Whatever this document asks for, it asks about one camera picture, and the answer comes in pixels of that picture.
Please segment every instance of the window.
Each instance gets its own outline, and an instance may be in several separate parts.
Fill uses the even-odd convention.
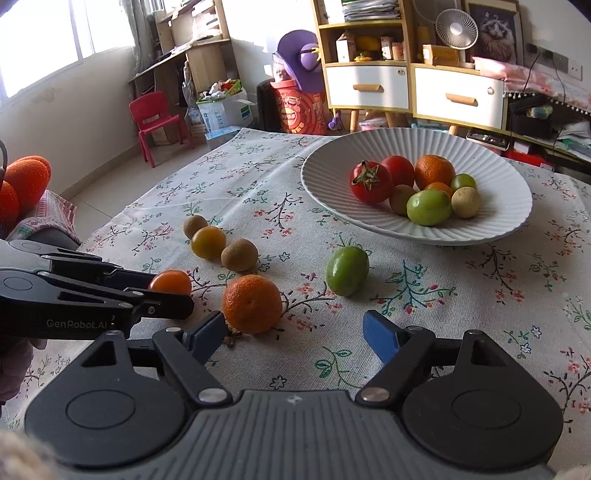
[[[0,18],[0,103],[93,53],[132,45],[119,0],[19,0]]]

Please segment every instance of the picture frame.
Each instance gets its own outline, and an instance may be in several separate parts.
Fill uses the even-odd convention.
[[[513,65],[524,64],[521,14],[517,0],[464,0],[478,28],[470,59],[483,57]]]

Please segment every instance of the red barrel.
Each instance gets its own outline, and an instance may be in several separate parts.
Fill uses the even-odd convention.
[[[324,135],[324,92],[302,92],[295,80],[271,82],[286,134]]]

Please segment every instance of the white wall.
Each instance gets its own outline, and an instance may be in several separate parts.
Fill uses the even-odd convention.
[[[0,109],[0,139],[10,160],[41,155],[61,193],[137,143],[129,116],[130,47],[92,55]]]
[[[249,94],[272,77],[271,54],[292,30],[316,32],[310,0],[223,0],[241,81]]]
[[[591,92],[591,22],[567,0],[519,0],[525,42],[553,50],[583,66],[583,81],[559,72],[563,81]],[[555,74],[554,69],[536,67]]]

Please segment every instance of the purple ball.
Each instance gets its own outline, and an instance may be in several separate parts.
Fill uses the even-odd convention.
[[[319,72],[320,71],[320,55],[318,53],[312,53],[313,48],[318,48],[317,43],[307,43],[300,50],[300,61],[301,65],[307,72]]]

